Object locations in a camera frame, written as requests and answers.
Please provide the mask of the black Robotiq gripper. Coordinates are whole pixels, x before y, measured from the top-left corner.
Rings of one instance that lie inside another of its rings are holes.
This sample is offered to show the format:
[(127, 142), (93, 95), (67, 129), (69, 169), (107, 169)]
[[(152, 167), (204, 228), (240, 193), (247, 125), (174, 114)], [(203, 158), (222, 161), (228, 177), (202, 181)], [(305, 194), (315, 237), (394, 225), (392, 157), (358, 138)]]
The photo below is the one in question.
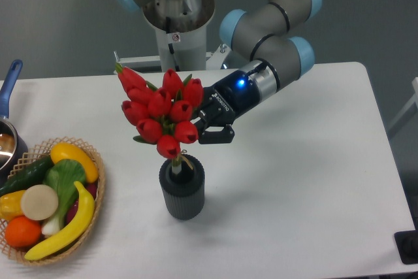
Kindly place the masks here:
[[(259, 73), (255, 70), (236, 70), (225, 78), (203, 89), (204, 95), (198, 107), (196, 123), (200, 144), (228, 144), (234, 139), (231, 124), (261, 102), (261, 92), (256, 83)], [(220, 131), (208, 131), (209, 127), (222, 127)]]

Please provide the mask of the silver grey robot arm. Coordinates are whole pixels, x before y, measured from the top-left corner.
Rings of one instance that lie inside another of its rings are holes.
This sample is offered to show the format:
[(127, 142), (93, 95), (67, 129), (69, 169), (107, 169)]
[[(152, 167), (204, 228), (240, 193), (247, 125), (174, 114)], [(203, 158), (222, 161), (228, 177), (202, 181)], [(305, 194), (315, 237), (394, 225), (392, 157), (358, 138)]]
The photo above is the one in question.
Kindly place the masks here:
[[(206, 27), (214, 0), (117, 0), (128, 11), (141, 10), (154, 28), (163, 71), (205, 70)], [(196, 123), (201, 144), (229, 143), (233, 122), (309, 71), (311, 45), (287, 33), (317, 14), (322, 0), (267, 0), (252, 13), (232, 10), (219, 36), (224, 47), (248, 64), (204, 91)]]

